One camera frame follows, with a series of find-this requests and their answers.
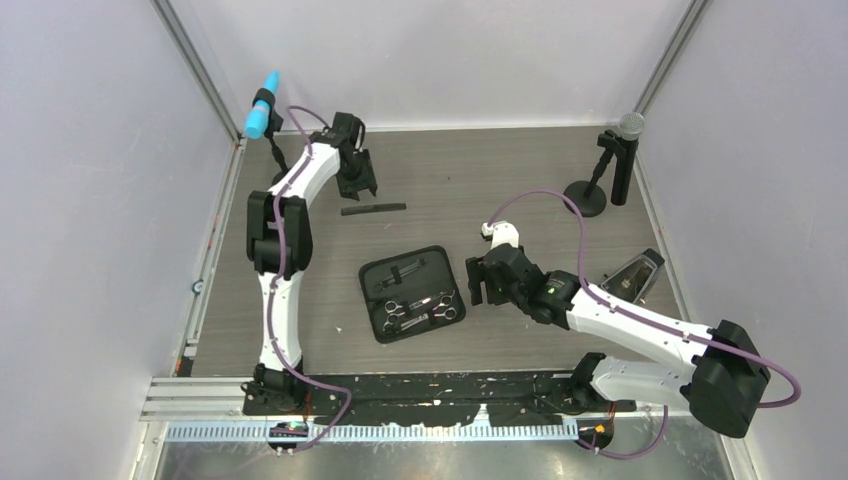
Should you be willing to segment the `black hair comb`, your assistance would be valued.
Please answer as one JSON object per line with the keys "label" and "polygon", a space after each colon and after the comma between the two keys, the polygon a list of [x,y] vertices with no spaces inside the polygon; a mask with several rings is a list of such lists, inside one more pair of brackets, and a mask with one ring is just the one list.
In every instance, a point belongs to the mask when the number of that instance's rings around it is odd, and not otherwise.
{"label": "black hair comb", "polygon": [[358,205],[358,206],[344,207],[340,210],[340,215],[343,216],[343,217],[346,217],[346,216],[372,214],[372,213],[405,211],[406,209],[407,209],[407,204],[403,203],[403,202],[380,203],[380,204],[372,204],[372,205]]}

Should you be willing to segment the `silver thinning scissors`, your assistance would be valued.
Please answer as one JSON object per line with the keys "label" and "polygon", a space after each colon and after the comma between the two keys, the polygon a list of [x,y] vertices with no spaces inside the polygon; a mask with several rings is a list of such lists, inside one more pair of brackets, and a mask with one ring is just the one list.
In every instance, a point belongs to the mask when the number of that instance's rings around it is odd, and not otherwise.
{"label": "silver thinning scissors", "polygon": [[441,310],[441,311],[434,310],[434,311],[431,311],[431,312],[428,312],[428,313],[423,313],[423,314],[418,315],[417,317],[414,317],[412,319],[406,319],[406,320],[388,319],[384,323],[382,330],[383,330],[384,333],[402,332],[402,331],[410,329],[413,326],[423,324],[424,322],[427,322],[427,321],[430,321],[430,320],[453,320],[457,317],[457,315],[458,315],[457,309],[455,309],[453,307],[448,307],[448,308]]}

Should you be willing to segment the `black zip tool case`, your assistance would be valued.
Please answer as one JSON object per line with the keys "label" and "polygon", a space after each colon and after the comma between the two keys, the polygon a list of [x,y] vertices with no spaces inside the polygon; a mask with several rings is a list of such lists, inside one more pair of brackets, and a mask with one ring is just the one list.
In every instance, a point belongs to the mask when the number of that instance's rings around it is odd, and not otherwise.
{"label": "black zip tool case", "polygon": [[[421,270],[405,277],[400,285],[389,286],[386,290],[381,292],[376,292],[374,290],[374,284],[388,275],[391,267],[404,266],[420,258],[425,259],[427,264]],[[358,280],[368,311],[372,333],[375,340],[381,344],[389,344],[405,340],[433,330],[457,324],[465,318],[467,313],[447,251],[440,245],[431,245],[369,262],[360,267],[358,271]],[[402,332],[383,332],[382,327],[388,319],[412,319],[423,313],[428,313],[434,310],[441,311],[448,308],[447,306],[441,306],[433,303],[432,305],[428,305],[419,310],[407,312],[402,316],[389,316],[384,310],[384,304],[387,301],[412,302],[425,296],[444,291],[455,291],[452,304],[449,306],[458,310],[458,315],[455,319],[430,320]]]}

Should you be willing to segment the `black hair clip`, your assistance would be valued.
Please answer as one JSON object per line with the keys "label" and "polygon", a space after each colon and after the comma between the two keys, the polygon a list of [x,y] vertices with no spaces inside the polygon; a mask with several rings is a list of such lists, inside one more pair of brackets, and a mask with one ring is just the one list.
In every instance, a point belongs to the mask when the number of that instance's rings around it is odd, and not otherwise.
{"label": "black hair clip", "polygon": [[389,286],[400,285],[405,277],[421,270],[426,264],[427,261],[420,258],[404,266],[393,266],[390,268],[388,275],[374,284],[374,290],[376,292],[381,292],[386,290]]}

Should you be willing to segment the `silver hair scissors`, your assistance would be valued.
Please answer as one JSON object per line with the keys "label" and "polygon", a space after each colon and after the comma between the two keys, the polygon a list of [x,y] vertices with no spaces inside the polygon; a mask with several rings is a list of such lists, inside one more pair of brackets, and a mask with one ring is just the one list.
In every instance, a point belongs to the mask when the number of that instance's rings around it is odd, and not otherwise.
{"label": "silver hair scissors", "polygon": [[452,304],[454,296],[455,291],[444,291],[425,296],[412,302],[397,302],[389,300],[384,304],[384,310],[389,316],[402,316],[407,312],[419,310],[428,305],[432,305],[433,303],[449,307]]}

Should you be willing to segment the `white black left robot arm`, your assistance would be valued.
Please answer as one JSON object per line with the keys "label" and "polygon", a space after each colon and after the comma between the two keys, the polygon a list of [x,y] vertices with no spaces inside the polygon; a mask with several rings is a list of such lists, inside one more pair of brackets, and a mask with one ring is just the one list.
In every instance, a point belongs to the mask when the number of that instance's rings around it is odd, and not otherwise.
{"label": "white black left robot arm", "polygon": [[293,166],[286,165],[274,146],[280,173],[267,190],[248,197],[246,254],[262,289],[263,344],[246,392],[266,398],[284,414],[298,412],[309,391],[298,327],[301,283],[314,251],[309,208],[330,180],[343,198],[357,200],[362,191],[377,192],[365,135],[359,117],[336,113],[330,125],[307,135]]}

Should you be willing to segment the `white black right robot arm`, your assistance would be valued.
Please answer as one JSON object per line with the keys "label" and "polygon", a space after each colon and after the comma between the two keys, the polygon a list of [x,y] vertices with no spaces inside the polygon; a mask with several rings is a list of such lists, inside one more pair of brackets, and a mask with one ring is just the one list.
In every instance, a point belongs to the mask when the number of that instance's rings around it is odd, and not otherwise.
{"label": "white black right robot arm", "polygon": [[509,244],[465,261],[471,302],[510,303],[540,324],[600,337],[641,362],[590,352],[570,387],[574,403],[596,410],[634,400],[687,409],[705,427],[744,437],[771,380],[748,332],[728,320],[692,324],[623,302],[562,270],[544,272]]}

